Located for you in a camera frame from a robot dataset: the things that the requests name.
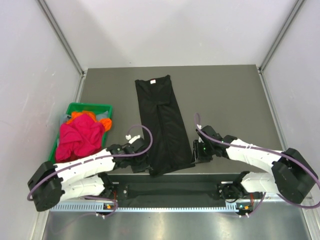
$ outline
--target pink cloth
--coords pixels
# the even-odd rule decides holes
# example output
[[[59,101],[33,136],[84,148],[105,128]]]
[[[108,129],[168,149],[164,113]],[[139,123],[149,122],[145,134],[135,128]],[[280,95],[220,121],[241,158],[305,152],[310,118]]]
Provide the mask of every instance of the pink cloth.
[[[102,144],[105,127],[95,122],[87,114],[76,117],[70,124],[60,126],[59,146],[55,151],[57,163],[64,162],[72,153],[78,157],[87,157]]]

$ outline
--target orange cloth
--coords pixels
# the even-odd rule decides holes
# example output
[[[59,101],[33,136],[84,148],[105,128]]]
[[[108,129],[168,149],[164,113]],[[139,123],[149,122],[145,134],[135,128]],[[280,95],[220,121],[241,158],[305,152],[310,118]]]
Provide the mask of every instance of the orange cloth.
[[[102,118],[100,119],[99,123],[102,123],[106,132],[111,129],[112,121],[110,118]]]
[[[92,111],[82,111],[82,112],[78,112],[78,111],[73,111],[71,113],[71,119],[68,120],[66,122],[66,124],[70,124],[73,122],[73,120],[75,120],[75,118],[83,115],[83,114],[87,114],[90,118],[93,119],[93,121],[96,123],[97,122],[97,119],[96,119],[96,115],[92,112]],[[100,119],[99,123],[102,123],[102,125],[104,126],[104,129],[105,131],[109,131],[112,127],[112,121],[110,118],[103,118],[103,119]]]
[[[97,119],[96,119],[96,115],[92,112],[92,111],[82,111],[82,112],[78,112],[78,111],[73,111],[71,113],[71,118],[70,120],[68,120],[66,122],[66,124],[70,124],[73,122],[73,120],[75,120],[76,117],[79,117],[81,116],[82,114],[87,114],[90,118],[93,119],[93,121],[96,123],[97,122]]]

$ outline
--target gray table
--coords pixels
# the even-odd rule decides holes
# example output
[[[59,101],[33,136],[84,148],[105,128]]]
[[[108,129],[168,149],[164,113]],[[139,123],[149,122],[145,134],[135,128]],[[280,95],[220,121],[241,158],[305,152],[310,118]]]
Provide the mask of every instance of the gray table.
[[[233,135],[261,147],[281,149],[255,65],[89,69],[80,101],[113,106],[113,126],[107,136],[107,146],[125,143],[128,128],[140,123],[134,81],[168,74],[190,145],[198,138],[193,120],[194,113],[198,112],[202,125],[211,125],[222,136]],[[242,162],[215,157],[210,163],[176,173],[239,173],[246,170],[261,171]],[[113,173],[131,172],[128,167]]]
[[[234,135],[261,147],[281,149],[265,93],[254,65],[175,66],[89,69],[81,97],[83,103],[113,105],[113,126],[106,145],[125,143],[127,129],[140,123],[134,80],[171,75],[173,90],[190,144],[197,138],[193,115],[212,125],[222,136]],[[210,163],[175,173],[239,173],[259,171],[245,163],[215,157]],[[130,168],[113,171],[131,173]],[[86,216],[59,235],[82,213],[49,214],[44,240],[307,240],[310,234],[301,209],[284,202],[264,202],[249,219],[221,213],[128,213],[118,212],[106,220]]]

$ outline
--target metal frame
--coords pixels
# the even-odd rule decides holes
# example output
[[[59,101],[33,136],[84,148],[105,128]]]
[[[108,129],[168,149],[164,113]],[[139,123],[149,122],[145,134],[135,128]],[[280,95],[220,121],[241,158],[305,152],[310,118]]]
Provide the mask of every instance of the metal frame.
[[[43,239],[48,216],[49,216],[49,210],[37,213],[36,221],[34,223],[34,226],[33,226],[32,232],[31,232],[30,240]]]
[[[281,43],[282,39],[284,38],[284,36],[286,35],[289,27],[291,26],[291,24],[293,23],[294,19],[296,18],[299,10],[302,8],[303,4],[305,3],[306,0],[297,0],[289,14],[289,16],[287,17],[287,19],[285,20],[280,32],[278,33],[278,35],[276,36],[274,42],[271,45],[270,50],[268,51],[268,53],[266,54],[264,60],[262,61],[261,66],[259,67],[260,72],[263,73],[263,71],[266,69],[269,61],[271,60],[271,58],[273,57],[273,55],[275,54],[275,51],[277,50],[279,44]]]
[[[45,0],[36,0],[36,2],[39,4],[40,8],[42,9],[46,19],[49,21],[53,31],[55,32],[56,36],[58,37],[59,41],[61,42],[61,45],[63,46],[64,50],[66,51],[66,54],[70,57],[75,69],[79,72],[80,76],[82,77],[85,73],[85,71],[82,69],[80,63],[78,62],[74,52],[72,51],[66,37],[64,36],[63,32],[61,31],[54,15],[52,14],[48,4]]]
[[[266,100],[267,100],[269,108],[270,108],[270,112],[271,112],[271,115],[272,115],[272,118],[273,118],[273,121],[274,121],[275,129],[276,129],[276,132],[277,132],[277,134],[279,136],[279,140],[280,140],[280,144],[281,144],[282,150],[285,151],[285,150],[288,149],[288,144],[287,144],[287,140],[286,140],[285,134],[283,132],[282,126],[280,124],[280,120],[279,120],[279,117],[278,117],[278,114],[277,114],[277,110],[276,110],[274,101],[272,99],[268,84],[267,84],[266,79],[264,77],[264,74],[259,70],[259,68],[257,70],[258,70],[258,73],[259,73],[259,77],[260,77],[260,80],[261,80],[261,84],[262,84],[262,87],[263,87],[263,90],[264,90],[264,94],[265,94]]]
[[[315,202],[311,198],[303,201],[303,204],[306,206],[312,206]],[[317,209],[302,209],[302,212],[311,238],[313,240],[320,240],[320,217]]]
[[[84,86],[85,86],[85,80],[86,80],[86,77],[87,77],[87,72],[88,71],[85,71],[83,73],[83,75],[81,76],[81,78],[80,78],[78,87],[77,87],[75,95],[74,95],[73,102],[75,102],[75,103],[79,103],[80,102],[82,91],[84,90]]]

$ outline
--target black garment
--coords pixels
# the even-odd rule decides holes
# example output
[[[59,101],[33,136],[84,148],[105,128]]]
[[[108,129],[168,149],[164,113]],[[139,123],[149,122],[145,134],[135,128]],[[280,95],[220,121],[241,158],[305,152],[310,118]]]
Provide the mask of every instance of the black garment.
[[[194,167],[184,121],[170,76],[135,81],[141,124],[150,129],[153,145],[148,152],[153,176]],[[150,142],[147,131],[144,139]]]

